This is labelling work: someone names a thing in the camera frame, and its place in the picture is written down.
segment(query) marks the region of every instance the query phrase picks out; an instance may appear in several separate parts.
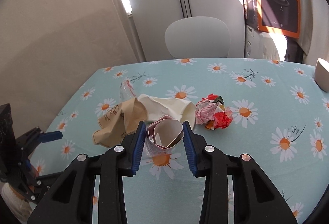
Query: beige cup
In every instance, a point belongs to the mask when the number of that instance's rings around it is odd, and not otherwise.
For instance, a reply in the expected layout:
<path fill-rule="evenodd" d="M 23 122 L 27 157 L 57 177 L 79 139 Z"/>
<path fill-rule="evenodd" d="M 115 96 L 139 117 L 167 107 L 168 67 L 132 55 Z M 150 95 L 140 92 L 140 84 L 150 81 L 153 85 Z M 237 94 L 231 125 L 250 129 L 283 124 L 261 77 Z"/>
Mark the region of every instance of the beige cup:
<path fill-rule="evenodd" d="M 322 58 L 317 59 L 314 80 L 325 92 L 329 92 L 329 63 Z"/>

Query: paper bag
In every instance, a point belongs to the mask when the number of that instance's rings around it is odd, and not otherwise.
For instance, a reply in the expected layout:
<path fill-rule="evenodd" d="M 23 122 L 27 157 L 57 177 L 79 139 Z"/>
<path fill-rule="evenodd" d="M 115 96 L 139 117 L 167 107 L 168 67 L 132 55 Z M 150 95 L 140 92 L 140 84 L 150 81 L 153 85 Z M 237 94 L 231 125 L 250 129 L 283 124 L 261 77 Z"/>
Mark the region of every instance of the paper bag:
<path fill-rule="evenodd" d="M 149 125 L 145 146 L 150 156 L 171 154 L 173 148 L 183 136 L 182 124 L 178 120 L 165 115 Z"/>
<path fill-rule="evenodd" d="M 115 105 L 98 119 L 102 129 L 93 134 L 93 143 L 105 147 L 120 144 L 125 136 L 136 131 L 139 121 L 144 121 L 146 117 L 144 105 L 136 98 Z"/>

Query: crumpled red paper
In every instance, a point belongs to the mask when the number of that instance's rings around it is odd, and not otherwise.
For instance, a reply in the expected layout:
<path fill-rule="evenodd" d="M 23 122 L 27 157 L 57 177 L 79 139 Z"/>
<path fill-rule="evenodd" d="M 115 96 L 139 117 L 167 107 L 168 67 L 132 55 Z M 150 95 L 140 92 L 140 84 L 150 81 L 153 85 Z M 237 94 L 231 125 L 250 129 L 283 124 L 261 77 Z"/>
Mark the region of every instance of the crumpled red paper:
<path fill-rule="evenodd" d="M 206 124 L 207 129 L 227 128 L 232 120 L 232 111 L 225 108 L 223 99 L 214 94 L 202 98 L 196 104 L 196 124 Z"/>

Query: product image on box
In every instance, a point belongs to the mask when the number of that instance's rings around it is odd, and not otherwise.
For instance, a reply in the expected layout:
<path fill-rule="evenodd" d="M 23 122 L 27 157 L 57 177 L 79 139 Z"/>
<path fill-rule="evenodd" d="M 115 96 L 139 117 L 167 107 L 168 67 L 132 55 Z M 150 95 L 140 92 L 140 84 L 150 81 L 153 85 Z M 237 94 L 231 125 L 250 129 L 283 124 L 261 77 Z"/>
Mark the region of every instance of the product image on box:
<path fill-rule="evenodd" d="M 261 0 L 261 9 L 263 26 L 297 32 L 297 0 Z"/>

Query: tablecloth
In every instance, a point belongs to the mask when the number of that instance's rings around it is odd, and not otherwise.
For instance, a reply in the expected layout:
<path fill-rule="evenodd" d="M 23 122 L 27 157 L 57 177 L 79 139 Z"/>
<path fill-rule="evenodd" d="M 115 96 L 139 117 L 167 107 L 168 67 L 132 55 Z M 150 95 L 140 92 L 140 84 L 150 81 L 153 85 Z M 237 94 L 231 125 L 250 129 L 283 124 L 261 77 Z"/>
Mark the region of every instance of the tablecloth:
<path fill-rule="evenodd" d="M 238 58 L 177 59 L 108 67 L 96 71 L 59 112 L 47 131 L 63 138 L 41 144 L 31 163 L 41 175 L 64 170 L 93 145 L 98 117 L 119 103 L 120 84 L 130 78 L 137 93 L 197 103 L 210 93 L 231 107 L 227 129 L 194 133 L 225 154 L 250 154 L 302 223 L 323 195 L 329 179 L 329 94 L 314 82 L 314 67 L 299 63 Z M 172 155 L 143 155 L 139 171 L 123 179 L 128 223 L 198 223 L 205 179 L 189 171 L 182 141 Z M 229 222 L 233 223 L 229 184 Z M 97 223 L 98 185 L 93 221 Z"/>

